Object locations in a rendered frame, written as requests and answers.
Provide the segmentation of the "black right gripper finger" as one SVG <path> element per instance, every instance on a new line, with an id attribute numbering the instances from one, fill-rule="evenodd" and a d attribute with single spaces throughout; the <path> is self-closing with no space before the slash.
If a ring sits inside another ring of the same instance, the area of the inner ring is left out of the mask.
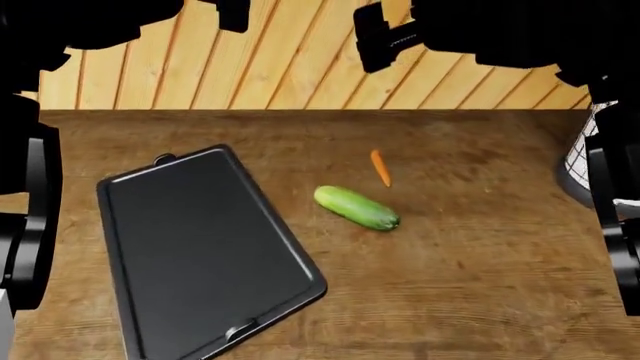
<path id="1" fill-rule="evenodd" d="M 399 53 L 421 44 L 418 36 L 403 38 L 368 38 L 357 41 L 356 46 L 363 70 L 367 74 L 389 68 Z"/>
<path id="2" fill-rule="evenodd" d="M 391 26 L 385 20 L 380 2 L 358 8 L 353 14 L 355 34 L 359 42 L 416 42 L 416 23 Z"/>

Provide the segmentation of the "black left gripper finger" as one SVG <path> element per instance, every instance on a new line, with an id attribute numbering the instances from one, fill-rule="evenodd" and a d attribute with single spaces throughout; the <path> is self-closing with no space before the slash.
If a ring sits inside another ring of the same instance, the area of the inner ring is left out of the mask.
<path id="1" fill-rule="evenodd" d="M 217 0 L 219 28 L 244 33 L 249 26 L 250 0 Z"/>

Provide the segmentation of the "white bowl with grid pattern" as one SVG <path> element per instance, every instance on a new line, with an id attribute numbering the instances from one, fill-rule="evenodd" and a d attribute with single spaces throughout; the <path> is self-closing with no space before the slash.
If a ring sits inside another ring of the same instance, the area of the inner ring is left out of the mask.
<path id="1" fill-rule="evenodd" d="M 593 202 L 589 187 L 585 140 L 598 133 L 596 113 L 614 104 L 617 104 L 617 101 L 590 105 L 588 119 L 556 168 L 556 182 L 562 190 L 573 200 L 590 209 L 593 208 Z"/>

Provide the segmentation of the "black rectangular tray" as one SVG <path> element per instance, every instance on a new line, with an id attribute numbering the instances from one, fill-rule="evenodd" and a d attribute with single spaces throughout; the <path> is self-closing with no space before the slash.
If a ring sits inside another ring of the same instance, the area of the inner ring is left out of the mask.
<path id="1" fill-rule="evenodd" d="M 212 360 L 328 290 L 229 146 L 161 155 L 96 191 L 126 360 Z"/>

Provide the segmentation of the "small orange carrot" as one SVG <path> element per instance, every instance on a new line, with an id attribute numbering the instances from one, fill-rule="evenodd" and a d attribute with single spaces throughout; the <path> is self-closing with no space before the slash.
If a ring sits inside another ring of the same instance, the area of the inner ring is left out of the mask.
<path id="1" fill-rule="evenodd" d="M 392 185 L 392 179 L 389 170 L 382 158 L 381 152 L 379 152 L 377 149 L 372 150 L 370 153 L 370 159 L 383 184 L 387 188 L 390 188 Z"/>

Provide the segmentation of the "green cucumber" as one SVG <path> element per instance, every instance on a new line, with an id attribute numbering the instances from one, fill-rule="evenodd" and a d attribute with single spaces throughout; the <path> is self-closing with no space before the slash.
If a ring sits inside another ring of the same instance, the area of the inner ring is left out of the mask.
<path id="1" fill-rule="evenodd" d="M 342 218 L 371 230 L 395 230 L 401 218 L 392 209 L 347 188 L 321 185 L 313 194 L 315 202 Z"/>

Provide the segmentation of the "white robot torso panel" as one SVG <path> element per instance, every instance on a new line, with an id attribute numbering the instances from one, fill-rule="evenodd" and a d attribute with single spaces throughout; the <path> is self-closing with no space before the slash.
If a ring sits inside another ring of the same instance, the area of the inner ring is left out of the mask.
<path id="1" fill-rule="evenodd" d="M 0 360 L 8 360 L 15 332 L 14 315 L 6 290 L 0 289 Z"/>

